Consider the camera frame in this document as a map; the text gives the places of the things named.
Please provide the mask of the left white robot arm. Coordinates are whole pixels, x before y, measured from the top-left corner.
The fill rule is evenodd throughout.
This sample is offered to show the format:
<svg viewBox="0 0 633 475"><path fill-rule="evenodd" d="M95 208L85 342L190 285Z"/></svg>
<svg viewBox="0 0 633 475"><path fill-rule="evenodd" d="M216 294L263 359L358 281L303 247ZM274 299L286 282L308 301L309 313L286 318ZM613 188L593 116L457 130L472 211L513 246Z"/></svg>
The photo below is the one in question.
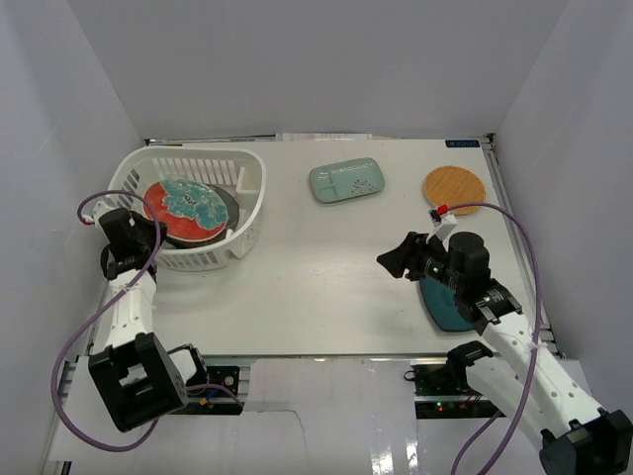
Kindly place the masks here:
<svg viewBox="0 0 633 475"><path fill-rule="evenodd" d="M166 350L154 333L152 252L165 241L167 226L103 201L93 219L108 239L102 271L121 298L112 307L104 348L89 357L88 370L114 425L127 432L184 408L188 394L207 388L210 373L195 346Z"/></svg>

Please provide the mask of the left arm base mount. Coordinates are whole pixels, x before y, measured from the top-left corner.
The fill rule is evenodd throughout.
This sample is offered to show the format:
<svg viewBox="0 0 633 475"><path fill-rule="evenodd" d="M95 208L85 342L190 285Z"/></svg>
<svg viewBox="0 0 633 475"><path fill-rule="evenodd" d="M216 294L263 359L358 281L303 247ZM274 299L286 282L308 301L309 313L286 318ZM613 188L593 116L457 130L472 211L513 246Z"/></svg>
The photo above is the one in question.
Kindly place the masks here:
<svg viewBox="0 0 633 475"><path fill-rule="evenodd" d="M187 416L239 416L244 403L249 370L235 365L211 365L187 382L188 403L180 411Z"/></svg>

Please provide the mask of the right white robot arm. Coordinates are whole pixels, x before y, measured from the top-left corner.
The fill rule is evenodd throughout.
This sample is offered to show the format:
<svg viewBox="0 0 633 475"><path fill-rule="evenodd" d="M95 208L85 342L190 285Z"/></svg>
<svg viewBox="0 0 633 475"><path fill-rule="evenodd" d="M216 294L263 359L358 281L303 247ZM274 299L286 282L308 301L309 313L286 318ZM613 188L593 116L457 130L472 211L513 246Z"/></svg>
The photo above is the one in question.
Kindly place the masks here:
<svg viewBox="0 0 633 475"><path fill-rule="evenodd" d="M393 277L436 282L480 336L448 354L448 386L489 399L533 443L548 474L621 474L628 468L632 423L609 412L532 339L529 318L496 281L481 237L461 232L447 244L410 233L377 261Z"/></svg>

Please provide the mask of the grey deer pattern plate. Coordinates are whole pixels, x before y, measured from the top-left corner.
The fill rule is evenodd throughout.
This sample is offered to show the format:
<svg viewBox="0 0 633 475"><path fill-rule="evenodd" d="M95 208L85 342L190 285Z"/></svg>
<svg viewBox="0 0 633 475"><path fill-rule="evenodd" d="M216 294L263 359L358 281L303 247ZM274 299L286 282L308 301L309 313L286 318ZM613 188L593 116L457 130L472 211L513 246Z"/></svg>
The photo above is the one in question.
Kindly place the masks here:
<svg viewBox="0 0 633 475"><path fill-rule="evenodd" d="M166 238L166 241L170 245L172 245L174 248L194 248L194 247L210 245L210 244L224 240L229 231L234 232L236 230L238 222L239 222L239 215L240 215L239 205L237 201L230 193L227 192L226 189L218 185L208 184L208 187L213 189L222 198L223 202L226 205L226 210L227 210L226 227L220 233L217 233L213 237L208 238L206 240L202 240L202 241L186 241L186 240L168 236Z"/></svg>

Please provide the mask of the red and teal floral plate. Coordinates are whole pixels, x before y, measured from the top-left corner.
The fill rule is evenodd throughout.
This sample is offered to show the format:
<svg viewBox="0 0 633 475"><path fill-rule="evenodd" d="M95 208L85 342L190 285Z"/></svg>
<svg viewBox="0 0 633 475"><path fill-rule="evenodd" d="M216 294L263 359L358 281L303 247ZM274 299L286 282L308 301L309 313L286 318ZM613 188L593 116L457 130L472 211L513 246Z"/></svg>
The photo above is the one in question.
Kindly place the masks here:
<svg viewBox="0 0 633 475"><path fill-rule="evenodd" d="M186 243L217 238L228 227L228 207L210 186L185 178L165 178L150 185L143 195L143 211L154 211L167 226L167 236Z"/></svg>

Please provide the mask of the light green rectangular plate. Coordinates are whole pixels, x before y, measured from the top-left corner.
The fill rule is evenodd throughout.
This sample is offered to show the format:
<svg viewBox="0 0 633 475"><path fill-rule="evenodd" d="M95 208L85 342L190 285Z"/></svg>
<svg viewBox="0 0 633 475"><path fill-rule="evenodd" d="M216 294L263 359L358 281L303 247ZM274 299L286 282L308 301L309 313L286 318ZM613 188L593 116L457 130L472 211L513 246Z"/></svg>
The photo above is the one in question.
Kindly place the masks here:
<svg viewBox="0 0 633 475"><path fill-rule="evenodd" d="M386 184L382 169L370 157L316 167L309 174L311 189L322 204L380 193Z"/></svg>

